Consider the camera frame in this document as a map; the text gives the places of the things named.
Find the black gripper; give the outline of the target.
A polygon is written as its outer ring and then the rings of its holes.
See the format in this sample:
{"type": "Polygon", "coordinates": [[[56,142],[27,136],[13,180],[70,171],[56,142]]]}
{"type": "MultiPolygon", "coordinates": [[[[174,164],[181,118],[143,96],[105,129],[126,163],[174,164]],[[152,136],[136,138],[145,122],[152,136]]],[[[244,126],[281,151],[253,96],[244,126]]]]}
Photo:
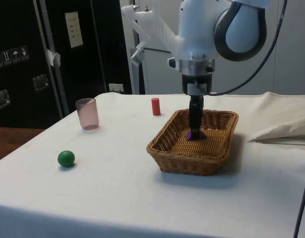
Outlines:
{"type": "Polygon", "coordinates": [[[189,133],[188,139],[204,139],[201,131],[204,95],[212,91],[212,75],[190,76],[182,75],[183,92],[190,97],[189,103],[189,133]]]}

